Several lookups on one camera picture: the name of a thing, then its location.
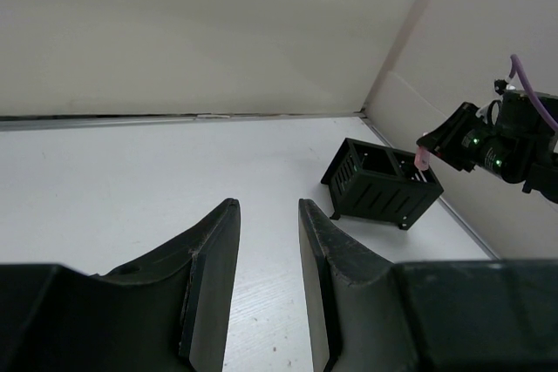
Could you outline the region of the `pink highlighter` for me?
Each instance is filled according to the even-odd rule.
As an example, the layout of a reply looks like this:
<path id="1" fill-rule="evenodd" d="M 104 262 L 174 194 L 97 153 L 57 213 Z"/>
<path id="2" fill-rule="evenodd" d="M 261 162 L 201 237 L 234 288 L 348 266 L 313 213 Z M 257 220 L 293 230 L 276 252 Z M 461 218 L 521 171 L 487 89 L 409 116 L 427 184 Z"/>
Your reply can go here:
<path id="1" fill-rule="evenodd" d="M 414 158 L 414 165 L 417 168 L 421 179 L 425 182 L 429 182 L 430 157 L 430 152 L 423 146 L 419 146 L 417 148 Z"/>

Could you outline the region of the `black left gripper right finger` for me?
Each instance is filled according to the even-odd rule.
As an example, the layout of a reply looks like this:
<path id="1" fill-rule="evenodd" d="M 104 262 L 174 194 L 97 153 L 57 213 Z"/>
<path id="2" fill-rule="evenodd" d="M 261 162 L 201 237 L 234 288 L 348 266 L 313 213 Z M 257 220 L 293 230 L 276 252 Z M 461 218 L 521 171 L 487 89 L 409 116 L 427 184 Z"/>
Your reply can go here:
<path id="1" fill-rule="evenodd" d="M 392 264 L 298 202 L 303 284 L 315 371 L 399 371 L 401 307 Z"/>

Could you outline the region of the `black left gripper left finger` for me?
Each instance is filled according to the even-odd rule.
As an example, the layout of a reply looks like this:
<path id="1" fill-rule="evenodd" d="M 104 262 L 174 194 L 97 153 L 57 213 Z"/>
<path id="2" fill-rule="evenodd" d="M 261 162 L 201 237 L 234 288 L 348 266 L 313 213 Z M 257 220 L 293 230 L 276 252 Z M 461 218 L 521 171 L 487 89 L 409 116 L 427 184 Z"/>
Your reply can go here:
<path id="1" fill-rule="evenodd" d="M 124 347 L 116 371 L 220 371 L 228 335 L 241 208 L 225 199 L 187 231 L 101 276 Z"/>

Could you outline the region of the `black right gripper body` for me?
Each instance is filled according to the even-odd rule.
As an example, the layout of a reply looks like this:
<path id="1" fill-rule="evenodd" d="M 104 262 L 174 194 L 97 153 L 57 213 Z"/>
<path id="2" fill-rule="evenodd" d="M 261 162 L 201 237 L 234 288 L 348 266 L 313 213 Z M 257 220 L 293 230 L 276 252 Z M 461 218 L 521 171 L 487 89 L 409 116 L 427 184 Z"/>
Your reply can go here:
<path id="1" fill-rule="evenodd" d="M 464 102 L 417 145 L 458 171 L 478 166 L 524 193 L 557 201 L 557 132 L 523 91 L 505 91 L 487 107 Z"/>

